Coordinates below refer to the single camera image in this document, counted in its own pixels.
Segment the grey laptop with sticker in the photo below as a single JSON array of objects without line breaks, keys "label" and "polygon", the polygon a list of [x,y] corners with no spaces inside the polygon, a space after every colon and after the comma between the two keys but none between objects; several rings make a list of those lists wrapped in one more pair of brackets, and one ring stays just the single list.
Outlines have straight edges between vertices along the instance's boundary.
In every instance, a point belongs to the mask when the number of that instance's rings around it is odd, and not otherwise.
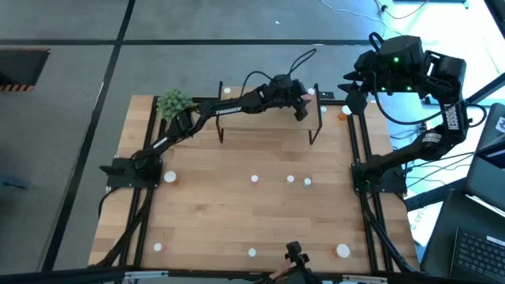
[{"label": "grey laptop with sticker", "polygon": [[505,212],[505,105],[494,103],[471,163],[468,190]]}]

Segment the black metal desk leg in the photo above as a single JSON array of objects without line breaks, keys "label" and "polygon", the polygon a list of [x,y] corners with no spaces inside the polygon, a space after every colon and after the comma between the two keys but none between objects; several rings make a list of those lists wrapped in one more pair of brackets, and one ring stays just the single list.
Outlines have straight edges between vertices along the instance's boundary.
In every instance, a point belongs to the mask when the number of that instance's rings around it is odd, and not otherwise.
[{"label": "black metal desk leg", "polygon": [[488,96],[505,87],[505,73],[487,83],[483,88],[470,97],[462,97],[462,87],[465,80],[464,73],[437,74],[436,76],[423,76],[416,90],[421,99],[430,95],[443,109],[457,105],[478,104]]},{"label": "black metal desk leg", "polygon": [[465,188],[466,188],[466,178],[461,178],[447,185],[442,185],[438,188],[431,189],[427,192],[417,194],[415,196],[405,199],[406,210],[414,211],[431,204],[445,201],[451,190],[461,192],[464,191]]}]

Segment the silver metal bracket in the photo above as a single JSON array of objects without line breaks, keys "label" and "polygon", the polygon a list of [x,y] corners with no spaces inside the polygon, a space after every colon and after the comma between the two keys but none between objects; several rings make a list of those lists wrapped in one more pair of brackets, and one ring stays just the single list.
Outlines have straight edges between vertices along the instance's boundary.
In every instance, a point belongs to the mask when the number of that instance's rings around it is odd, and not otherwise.
[{"label": "silver metal bracket", "polygon": [[388,280],[376,276],[343,275],[339,284],[388,284]]},{"label": "silver metal bracket", "polygon": [[169,275],[169,271],[127,271],[124,280],[139,280],[146,278],[163,278]]}]

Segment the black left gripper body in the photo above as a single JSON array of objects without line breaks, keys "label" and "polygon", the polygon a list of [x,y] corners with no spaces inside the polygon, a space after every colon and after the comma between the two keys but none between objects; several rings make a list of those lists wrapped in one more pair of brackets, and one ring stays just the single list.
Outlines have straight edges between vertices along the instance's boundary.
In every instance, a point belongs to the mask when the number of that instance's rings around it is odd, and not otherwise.
[{"label": "black left gripper body", "polygon": [[298,100],[304,99],[302,85],[298,79],[292,80],[288,74],[275,75],[271,80],[271,90],[273,91],[273,105],[278,108],[292,107],[295,110],[294,116],[298,121],[302,121],[307,115],[307,106],[299,107]]}]

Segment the person's hand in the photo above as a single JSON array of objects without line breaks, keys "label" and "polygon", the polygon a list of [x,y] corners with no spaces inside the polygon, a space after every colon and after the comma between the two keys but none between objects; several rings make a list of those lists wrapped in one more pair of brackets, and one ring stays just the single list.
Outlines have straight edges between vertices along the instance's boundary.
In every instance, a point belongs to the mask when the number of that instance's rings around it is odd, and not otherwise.
[{"label": "person's hand", "polygon": [[288,271],[291,267],[291,261],[290,259],[284,259],[283,262],[281,262],[280,266],[278,269],[269,275],[269,278],[272,280],[274,284],[280,284],[282,280],[284,279],[284,274],[286,271]]}]

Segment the green succulent in patterned pot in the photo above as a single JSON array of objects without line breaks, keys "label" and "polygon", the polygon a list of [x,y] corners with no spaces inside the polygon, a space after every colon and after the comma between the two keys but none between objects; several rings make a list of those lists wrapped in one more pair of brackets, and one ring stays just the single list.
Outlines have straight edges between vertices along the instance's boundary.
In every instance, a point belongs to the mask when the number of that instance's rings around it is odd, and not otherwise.
[{"label": "green succulent in patterned pot", "polygon": [[193,97],[179,89],[170,89],[160,96],[157,101],[157,111],[162,119],[171,121],[183,110],[191,109],[196,106]]}]

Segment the white printed paper sheet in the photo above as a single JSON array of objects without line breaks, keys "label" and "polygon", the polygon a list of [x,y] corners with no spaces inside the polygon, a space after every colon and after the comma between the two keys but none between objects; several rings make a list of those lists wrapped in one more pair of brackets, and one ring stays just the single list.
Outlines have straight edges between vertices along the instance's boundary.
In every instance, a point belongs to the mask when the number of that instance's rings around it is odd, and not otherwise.
[{"label": "white printed paper sheet", "polygon": [[427,206],[409,211],[407,216],[414,241],[426,246],[436,223],[436,210]]}]

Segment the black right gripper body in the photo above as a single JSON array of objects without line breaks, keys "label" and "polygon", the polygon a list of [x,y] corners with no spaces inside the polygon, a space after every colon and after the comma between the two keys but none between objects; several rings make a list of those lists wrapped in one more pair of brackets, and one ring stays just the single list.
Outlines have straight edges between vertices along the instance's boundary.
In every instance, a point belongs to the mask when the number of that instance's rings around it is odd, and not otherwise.
[{"label": "black right gripper body", "polygon": [[378,54],[373,50],[361,54],[354,63],[354,71],[363,72],[366,78],[364,80],[352,80],[352,83],[356,82],[361,86],[361,89],[349,92],[347,101],[352,114],[362,114],[368,104],[368,93],[376,94],[378,92],[380,71]]}]

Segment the wooden shelf black metal legs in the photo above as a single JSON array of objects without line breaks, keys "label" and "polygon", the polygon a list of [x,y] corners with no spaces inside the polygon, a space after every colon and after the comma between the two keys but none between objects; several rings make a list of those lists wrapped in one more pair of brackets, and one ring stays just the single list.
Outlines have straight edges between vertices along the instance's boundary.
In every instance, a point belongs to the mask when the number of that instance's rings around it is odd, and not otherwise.
[{"label": "wooden shelf black metal legs", "polygon": [[309,143],[313,144],[322,129],[319,85],[312,87],[316,98],[307,106],[308,115],[297,121],[293,108],[272,108],[261,114],[227,114],[215,119],[219,140],[223,142],[226,130],[301,130],[309,134]]}]

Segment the black laptop with keyboard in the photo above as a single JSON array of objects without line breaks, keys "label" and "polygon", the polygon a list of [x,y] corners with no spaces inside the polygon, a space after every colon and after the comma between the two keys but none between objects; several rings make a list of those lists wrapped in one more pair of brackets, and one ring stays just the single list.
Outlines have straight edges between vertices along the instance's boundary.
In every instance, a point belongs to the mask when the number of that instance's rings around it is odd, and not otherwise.
[{"label": "black laptop with keyboard", "polygon": [[463,193],[449,193],[421,270],[460,282],[505,284],[505,216]]}]

